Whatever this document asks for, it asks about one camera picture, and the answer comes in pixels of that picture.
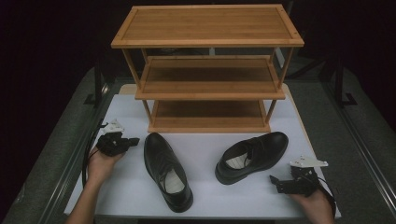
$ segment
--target wooden shoe rack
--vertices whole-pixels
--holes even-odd
[[[149,132],[268,133],[293,48],[301,39],[282,5],[133,7],[111,43],[121,49]],[[147,49],[270,48],[268,55],[148,55]],[[276,48],[289,48],[280,74]],[[136,73],[129,49],[146,65]],[[149,107],[148,100],[154,101]],[[271,100],[268,110],[263,100]]]

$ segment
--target human hand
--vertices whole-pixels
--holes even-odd
[[[114,165],[125,153],[114,157],[108,157],[103,154],[97,147],[90,152],[88,161],[88,179],[87,184],[102,185],[108,179],[113,171]]]
[[[289,196],[303,207],[305,215],[313,224],[334,223],[332,207],[321,190],[317,189],[309,197],[302,194],[289,194]]]

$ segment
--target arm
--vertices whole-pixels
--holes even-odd
[[[94,147],[88,164],[88,179],[66,224],[93,223],[100,188],[111,175],[114,165],[123,156],[108,157]]]
[[[301,194],[289,195],[304,209],[305,215],[313,224],[333,224],[332,207],[322,191],[317,189],[309,197]]]

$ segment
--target black leather shoe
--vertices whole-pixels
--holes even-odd
[[[168,142],[158,133],[151,133],[145,142],[145,165],[148,174],[160,188],[169,208],[177,213],[192,205],[192,192],[184,169]]]
[[[227,149],[216,166],[216,178],[231,185],[248,175],[273,167],[282,158],[289,138],[280,132],[240,141]]]

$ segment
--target white table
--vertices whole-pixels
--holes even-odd
[[[106,113],[104,123],[117,119],[124,128],[122,137],[138,137],[137,147],[131,147],[116,164],[113,175],[103,185],[96,206],[97,215],[120,217],[166,218],[240,218],[288,219],[303,217],[299,205],[285,194],[279,194],[269,175],[280,180],[292,179],[289,162],[301,155],[315,158],[314,150],[301,123],[290,92],[284,84],[287,98],[278,101],[270,121],[272,132],[289,137],[289,146],[273,168],[249,175],[230,186],[220,184],[215,167],[222,154],[234,143],[263,133],[161,133],[175,151],[185,169],[194,201],[184,213],[172,212],[155,182],[149,176],[143,148],[149,125],[145,109],[132,94],[117,94]],[[319,168],[319,177],[324,178]],[[64,212],[69,214],[82,191],[81,178]]]

